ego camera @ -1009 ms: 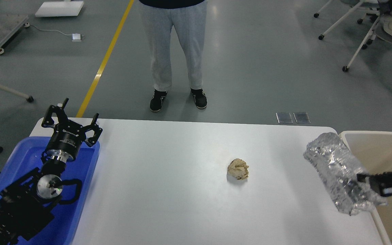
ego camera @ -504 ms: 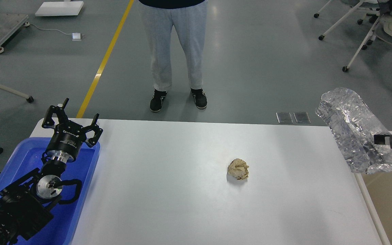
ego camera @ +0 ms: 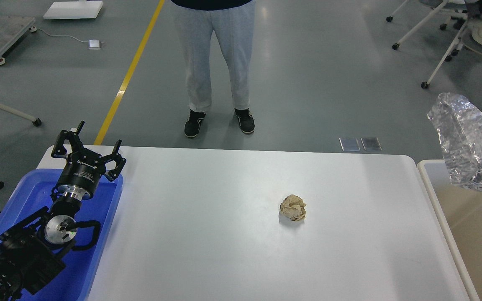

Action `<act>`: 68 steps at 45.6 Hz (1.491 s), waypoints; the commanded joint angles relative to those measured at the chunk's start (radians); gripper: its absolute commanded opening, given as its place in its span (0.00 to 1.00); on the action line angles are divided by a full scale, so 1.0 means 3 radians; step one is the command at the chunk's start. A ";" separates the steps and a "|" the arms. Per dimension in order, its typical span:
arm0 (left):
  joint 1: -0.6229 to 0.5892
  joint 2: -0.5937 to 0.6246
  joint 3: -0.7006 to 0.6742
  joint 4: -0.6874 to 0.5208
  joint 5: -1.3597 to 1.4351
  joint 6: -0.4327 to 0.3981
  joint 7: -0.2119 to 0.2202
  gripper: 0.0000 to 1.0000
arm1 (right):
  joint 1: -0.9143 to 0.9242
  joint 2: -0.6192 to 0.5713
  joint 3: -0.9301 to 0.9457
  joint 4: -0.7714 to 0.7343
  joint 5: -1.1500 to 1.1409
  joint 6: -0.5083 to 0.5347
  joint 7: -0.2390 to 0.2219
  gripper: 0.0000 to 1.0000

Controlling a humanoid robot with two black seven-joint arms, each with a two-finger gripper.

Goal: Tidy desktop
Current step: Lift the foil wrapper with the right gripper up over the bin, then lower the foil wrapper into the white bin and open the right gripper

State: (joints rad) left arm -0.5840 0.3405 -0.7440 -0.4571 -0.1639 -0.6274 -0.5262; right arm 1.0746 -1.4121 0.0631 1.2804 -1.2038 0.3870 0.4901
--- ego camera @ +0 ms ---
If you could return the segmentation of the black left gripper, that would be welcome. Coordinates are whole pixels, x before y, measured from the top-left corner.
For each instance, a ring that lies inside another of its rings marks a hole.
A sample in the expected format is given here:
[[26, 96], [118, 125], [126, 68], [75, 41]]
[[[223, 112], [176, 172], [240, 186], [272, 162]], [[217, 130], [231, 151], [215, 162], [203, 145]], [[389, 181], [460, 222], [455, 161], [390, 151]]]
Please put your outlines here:
[[[85, 151], [79, 138], [79, 133], [84, 125], [85, 121], [81, 121], [75, 130], [61, 130], [52, 148], [51, 157], [67, 160], [56, 183], [56, 190], [62, 193], [67, 188], [76, 186], [84, 190], [83, 199], [91, 199], [99, 186], [101, 176], [105, 176], [109, 182], [118, 179], [127, 160], [119, 152], [122, 145], [121, 140], [116, 141], [112, 152], [107, 156]], [[65, 142], [71, 146], [71, 153], [65, 148]], [[115, 166], [108, 170], [106, 165], [111, 162], [115, 162]]]

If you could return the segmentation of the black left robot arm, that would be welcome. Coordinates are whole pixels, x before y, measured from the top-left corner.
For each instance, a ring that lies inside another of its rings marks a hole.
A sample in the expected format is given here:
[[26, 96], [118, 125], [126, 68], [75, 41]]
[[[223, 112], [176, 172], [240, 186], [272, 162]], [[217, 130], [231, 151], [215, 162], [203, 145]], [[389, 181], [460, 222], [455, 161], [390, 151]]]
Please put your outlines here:
[[23, 290], [38, 293], [63, 272], [67, 253], [87, 251], [100, 240], [104, 222], [75, 217], [102, 177], [113, 182], [121, 175], [126, 158], [119, 152], [121, 140], [105, 156], [86, 148], [79, 138], [83, 126], [84, 121], [75, 130], [61, 130], [52, 148], [53, 158], [66, 161], [50, 193], [52, 205], [0, 235], [0, 301], [16, 301]]

